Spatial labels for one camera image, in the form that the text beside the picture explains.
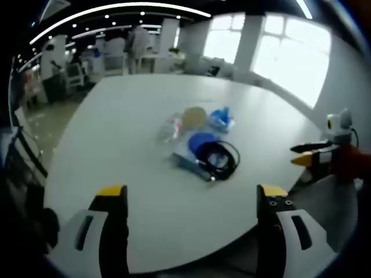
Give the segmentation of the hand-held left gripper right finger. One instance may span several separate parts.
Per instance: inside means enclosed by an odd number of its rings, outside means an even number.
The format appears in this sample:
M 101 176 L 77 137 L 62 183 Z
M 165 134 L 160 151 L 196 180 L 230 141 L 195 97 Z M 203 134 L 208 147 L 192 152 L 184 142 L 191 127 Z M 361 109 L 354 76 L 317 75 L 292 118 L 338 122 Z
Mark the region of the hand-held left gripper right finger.
M 336 256 L 327 233 L 279 186 L 257 186 L 257 277 L 317 277 Z

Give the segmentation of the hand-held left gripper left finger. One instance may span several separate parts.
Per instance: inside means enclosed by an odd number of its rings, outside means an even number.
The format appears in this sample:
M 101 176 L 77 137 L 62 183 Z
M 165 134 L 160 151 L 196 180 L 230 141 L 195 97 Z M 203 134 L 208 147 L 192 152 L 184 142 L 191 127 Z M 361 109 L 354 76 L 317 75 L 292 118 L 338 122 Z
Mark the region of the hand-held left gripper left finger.
M 99 190 L 59 232 L 48 258 L 65 277 L 129 277 L 128 189 Z

